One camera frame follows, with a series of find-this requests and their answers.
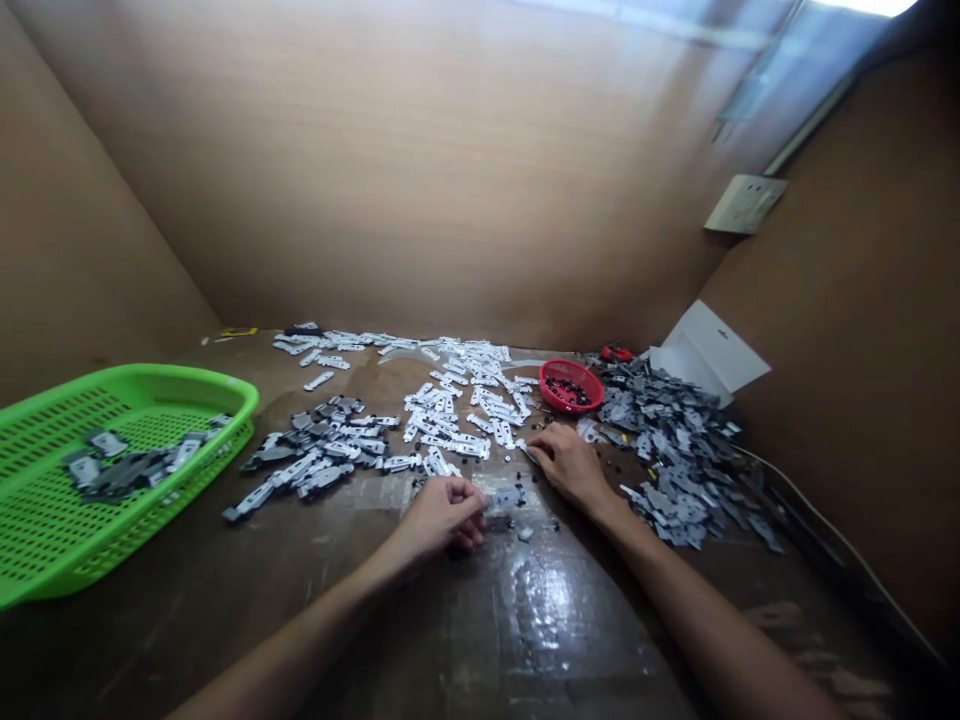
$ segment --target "wooden table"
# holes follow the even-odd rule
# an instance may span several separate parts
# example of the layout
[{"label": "wooden table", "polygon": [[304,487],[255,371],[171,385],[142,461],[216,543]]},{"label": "wooden table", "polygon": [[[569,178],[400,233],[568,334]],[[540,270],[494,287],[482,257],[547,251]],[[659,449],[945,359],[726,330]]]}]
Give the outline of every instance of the wooden table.
[{"label": "wooden table", "polygon": [[[367,557],[412,497],[411,474],[358,471],[304,506],[268,502],[228,527],[220,513],[265,475],[241,462],[292,413],[344,393],[369,412],[397,414],[430,367],[349,354],[353,367],[313,393],[316,374],[271,348],[272,333],[197,347],[181,359],[255,384],[256,435],[230,467],[163,531],[90,589],[0,616],[4,716],[157,718],[189,697]],[[515,360],[551,357],[514,352]],[[520,368],[507,375],[533,375]],[[465,417],[469,403],[461,399]],[[535,411],[530,422],[543,413]],[[533,433],[529,428],[522,436]],[[389,435],[402,447],[400,432]],[[318,685],[303,717],[689,718],[712,714],[636,583],[599,533],[519,452],[494,447],[462,466],[488,490],[513,485],[528,504],[490,517],[483,549],[442,556],[365,627]],[[608,480],[635,481],[631,453],[603,446]],[[535,530],[529,544],[519,527]],[[559,520],[559,530],[555,521]],[[895,669],[789,543],[771,554],[730,532],[680,553],[844,707],[861,718],[908,713]]]}]

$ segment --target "red plastic bowl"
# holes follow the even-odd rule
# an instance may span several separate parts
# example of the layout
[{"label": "red plastic bowl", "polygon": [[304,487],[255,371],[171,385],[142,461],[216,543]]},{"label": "red plastic bowl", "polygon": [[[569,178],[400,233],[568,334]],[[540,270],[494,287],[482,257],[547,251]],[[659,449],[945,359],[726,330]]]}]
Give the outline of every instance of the red plastic bowl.
[{"label": "red plastic bowl", "polygon": [[[583,388],[586,396],[590,398],[590,404],[577,405],[574,402],[569,402],[573,393],[563,388],[556,388],[557,392],[563,395],[562,398],[554,395],[553,389],[547,387],[547,378],[570,380],[579,385]],[[548,360],[540,368],[540,394],[550,407],[571,415],[581,415],[600,407],[600,403],[603,402],[603,385],[592,372],[582,365],[577,365],[569,360]]]}]

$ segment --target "white cardboard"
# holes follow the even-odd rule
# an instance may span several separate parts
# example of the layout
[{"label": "white cardboard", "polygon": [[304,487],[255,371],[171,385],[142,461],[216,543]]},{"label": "white cardboard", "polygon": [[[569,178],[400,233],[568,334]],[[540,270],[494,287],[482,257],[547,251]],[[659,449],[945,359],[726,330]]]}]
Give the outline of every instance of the white cardboard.
[{"label": "white cardboard", "polygon": [[732,401],[732,393],[770,372],[770,366],[702,300],[683,314],[651,364]]}]

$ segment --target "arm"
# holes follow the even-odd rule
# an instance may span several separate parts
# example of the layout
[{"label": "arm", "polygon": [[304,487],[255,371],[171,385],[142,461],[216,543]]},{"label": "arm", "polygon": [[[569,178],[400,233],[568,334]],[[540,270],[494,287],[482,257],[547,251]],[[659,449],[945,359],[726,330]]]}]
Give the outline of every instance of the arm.
[{"label": "arm", "polygon": [[574,430],[553,424],[528,446],[551,485],[623,556],[722,716],[844,717],[770,638],[633,514]]},{"label": "arm", "polygon": [[430,478],[380,548],[349,577],[188,700],[169,720],[290,717],[363,621],[403,578],[451,542],[483,543],[487,497],[462,478]]}]

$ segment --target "white cable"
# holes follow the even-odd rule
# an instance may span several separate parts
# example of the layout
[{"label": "white cable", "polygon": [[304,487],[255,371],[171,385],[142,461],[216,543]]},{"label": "white cable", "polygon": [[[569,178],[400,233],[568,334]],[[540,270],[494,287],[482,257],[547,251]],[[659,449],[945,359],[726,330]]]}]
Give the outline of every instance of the white cable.
[{"label": "white cable", "polygon": [[844,545],[846,545],[847,550],[849,550],[850,553],[863,566],[863,569],[866,570],[867,575],[870,576],[870,579],[874,582],[874,584],[877,586],[877,588],[880,590],[883,596],[887,599],[887,602],[889,602],[891,607],[893,607],[893,609],[897,611],[897,614],[900,615],[900,618],[907,624],[907,627],[909,627],[914,632],[914,634],[920,639],[920,642],[923,643],[924,647],[927,648],[930,654],[933,655],[933,657],[937,659],[937,662],[939,662],[944,668],[949,669],[947,662],[943,659],[943,657],[941,657],[940,653],[937,652],[936,648],[933,647],[933,644],[929,640],[927,640],[927,638],[924,636],[922,632],[920,632],[920,628],[914,625],[913,621],[909,617],[907,617],[907,614],[903,611],[903,608],[901,608],[900,605],[897,603],[897,601],[893,599],[893,595],[890,594],[890,591],[887,590],[887,588],[884,586],[882,582],[880,582],[880,578],[877,577],[877,574],[873,571],[873,568],[870,567],[869,563],[867,563],[867,561],[863,558],[863,556],[859,552],[857,552],[857,549],[850,543],[850,541],[843,536],[843,533],[837,530],[837,528],[834,527],[833,523],[827,520],[823,516],[823,514],[813,506],[813,503],[811,503],[807,499],[807,496],[800,491],[800,488],[794,485],[793,481],[787,477],[786,473],[783,472],[783,470],[778,468],[769,460],[764,460],[759,455],[756,455],[750,452],[749,450],[745,450],[739,445],[733,445],[731,443],[731,447],[735,448],[736,450],[738,450],[739,452],[742,452],[745,455],[749,455],[750,457],[759,460],[764,465],[769,467],[771,470],[776,471],[777,474],[784,479],[787,485],[789,485],[793,489],[793,491],[797,494],[797,497],[799,497],[804,502],[804,504],[817,517],[817,519],[820,520],[820,522],[822,522],[828,528],[830,528],[833,534],[836,535]]}]

